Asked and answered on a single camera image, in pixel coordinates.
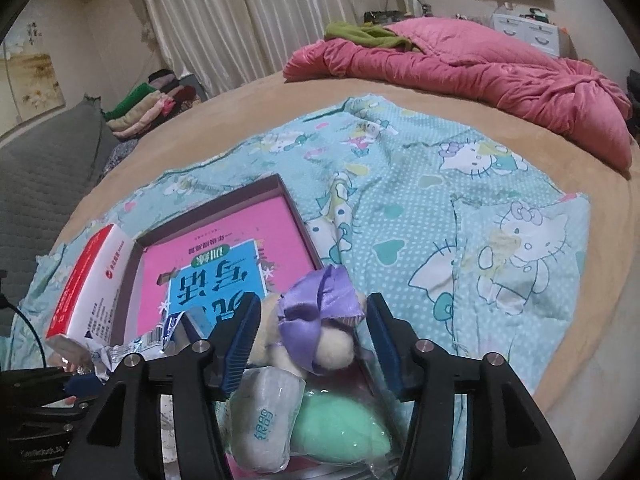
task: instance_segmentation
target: drawer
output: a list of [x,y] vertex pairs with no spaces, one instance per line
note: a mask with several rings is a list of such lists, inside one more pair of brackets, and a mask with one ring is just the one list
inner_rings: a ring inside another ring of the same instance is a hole
[[558,28],[553,25],[527,23],[525,41],[551,56],[560,56]]
[[494,14],[493,19],[494,30],[506,34],[507,36],[511,36],[512,38],[527,41],[527,23],[524,23],[522,20],[508,18],[507,16],[501,16],[499,14]]

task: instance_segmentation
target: tan bed sheet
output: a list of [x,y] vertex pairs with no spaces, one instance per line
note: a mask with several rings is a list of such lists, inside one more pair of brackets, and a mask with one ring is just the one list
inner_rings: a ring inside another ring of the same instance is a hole
[[593,354],[630,269],[639,218],[636,144],[626,179],[562,137],[476,102],[355,79],[284,84],[278,73],[205,102],[143,137],[82,200],[58,241],[72,240],[88,222],[164,170],[205,160],[250,135],[370,92],[411,110],[469,124],[526,158],[564,192],[580,191],[591,198],[588,258],[575,319],[535,393],[538,405],[548,410]]

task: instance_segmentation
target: purple bow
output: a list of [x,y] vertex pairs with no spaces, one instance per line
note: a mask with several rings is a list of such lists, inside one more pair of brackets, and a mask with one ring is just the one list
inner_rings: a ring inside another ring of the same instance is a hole
[[298,280],[278,302],[278,327],[292,361],[319,375],[314,362],[323,320],[364,317],[347,269],[327,266]]
[[458,142],[450,142],[449,145],[447,146],[447,149],[440,150],[438,154],[444,158],[447,158],[449,156],[455,156],[456,153],[460,150],[460,148],[462,148],[462,146],[464,146],[464,144],[459,144]]
[[524,220],[537,226],[542,225],[542,213],[540,210],[529,207],[525,203],[513,202],[511,204],[511,214],[516,220]]

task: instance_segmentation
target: gray quilted sofa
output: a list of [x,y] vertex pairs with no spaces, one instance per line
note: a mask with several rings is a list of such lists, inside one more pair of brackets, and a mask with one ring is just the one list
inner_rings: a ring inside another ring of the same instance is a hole
[[[49,253],[117,144],[100,99],[85,97],[0,148],[2,292],[14,305],[28,291],[36,256]],[[12,317],[0,310],[0,335],[8,335]]]

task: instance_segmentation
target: green cloth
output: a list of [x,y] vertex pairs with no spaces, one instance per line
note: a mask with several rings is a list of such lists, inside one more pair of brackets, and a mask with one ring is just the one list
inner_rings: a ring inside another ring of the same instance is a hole
[[136,86],[111,112],[102,113],[104,115],[104,119],[106,121],[111,121],[112,119],[121,118],[135,105],[142,101],[142,99],[155,91],[156,89],[148,83],[142,83],[139,86]]
[[358,27],[347,22],[333,22],[326,26],[324,32],[326,40],[334,38],[343,38],[344,40],[353,41],[353,43],[367,46],[369,48],[396,48],[401,46],[405,51],[412,50],[414,44],[409,38],[396,36],[390,30],[386,30],[381,25],[365,25]]

